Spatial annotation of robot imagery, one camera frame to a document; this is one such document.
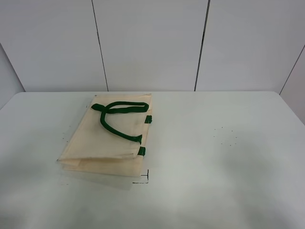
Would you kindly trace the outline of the cream linen bag green handles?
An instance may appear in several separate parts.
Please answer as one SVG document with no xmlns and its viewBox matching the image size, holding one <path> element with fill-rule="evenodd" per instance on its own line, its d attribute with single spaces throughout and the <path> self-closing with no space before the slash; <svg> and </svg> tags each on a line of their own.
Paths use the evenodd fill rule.
<svg viewBox="0 0 305 229">
<path fill-rule="evenodd" d="M 58 161 L 65 170 L 139 177 L 152 95 L 96 95 Z"/>
</svg>

